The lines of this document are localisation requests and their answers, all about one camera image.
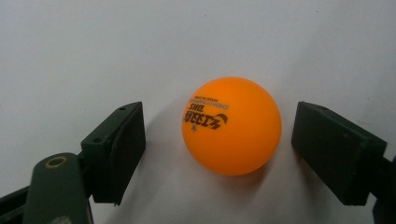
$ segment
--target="white background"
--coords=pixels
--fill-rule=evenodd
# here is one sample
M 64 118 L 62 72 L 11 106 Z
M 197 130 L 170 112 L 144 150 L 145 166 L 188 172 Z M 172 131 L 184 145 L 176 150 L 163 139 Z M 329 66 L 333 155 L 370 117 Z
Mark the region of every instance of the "white background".
M 375 197 L 343 206 L 290 137 L 307 101 L 387 141 L 391 160 L 395 71 L 393 0 L 1 1 L 0 195 L 142 101 L 147 150 L 120 207 L 92 203 L 95 223 L 373 223 Z M 276 154 L 250 175 L 211 173 L 181 136 L 190 95 L 225 76 L 259 83 L 281 113 Z

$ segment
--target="white surface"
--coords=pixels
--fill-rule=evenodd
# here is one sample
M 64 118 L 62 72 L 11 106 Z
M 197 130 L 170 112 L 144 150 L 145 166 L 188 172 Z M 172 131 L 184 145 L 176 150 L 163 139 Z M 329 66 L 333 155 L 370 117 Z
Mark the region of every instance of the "white surface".
M 373 223 L 341 205 L 290 145 L 299 101 L 324 105 L 396 155 L 396 2 L 1 1 L 0 195 L 40 160 L 79 153 L 116 107 L 144 103 L 147 150 L 120 207 L 92 203 L 96 224 Z M 215 77 L 240 76 L 277 101 L 271 161 L 215 175 L 184 146 L 184 104 Z

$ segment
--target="ball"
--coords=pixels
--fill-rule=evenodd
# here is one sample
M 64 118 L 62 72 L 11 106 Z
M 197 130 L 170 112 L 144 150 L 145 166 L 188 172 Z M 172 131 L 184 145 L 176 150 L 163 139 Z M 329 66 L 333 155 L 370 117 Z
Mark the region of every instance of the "ball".
M 204 167 L 244 175 L 270 160 L 281 135 L 276 102 L 260 85 L 242 77 L 209 81 L 188 101 L 184 142 Z

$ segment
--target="orange ping pong ball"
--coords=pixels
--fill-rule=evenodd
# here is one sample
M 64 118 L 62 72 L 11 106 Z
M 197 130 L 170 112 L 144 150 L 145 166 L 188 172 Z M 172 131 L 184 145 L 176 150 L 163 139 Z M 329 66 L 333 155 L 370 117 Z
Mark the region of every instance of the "orange ping pong ball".
M 223 175 L 244 175 L 270 160 L 281 120 L 274 99 L 261 86 L 241 77 L 221 77 L 191 96 L 182 133 L 203 166 Z

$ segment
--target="ping pong ball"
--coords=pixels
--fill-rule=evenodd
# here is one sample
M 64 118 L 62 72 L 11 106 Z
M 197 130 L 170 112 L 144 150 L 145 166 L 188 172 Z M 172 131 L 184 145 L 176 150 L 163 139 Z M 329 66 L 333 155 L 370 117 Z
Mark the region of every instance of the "ping pong ball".
M 253 81 L 221 77 L 198 89 L 182 120 L 184 142 L 204 167 L 222 175 L 244 175 L 267 163 L 281 135 L 272 96 Z

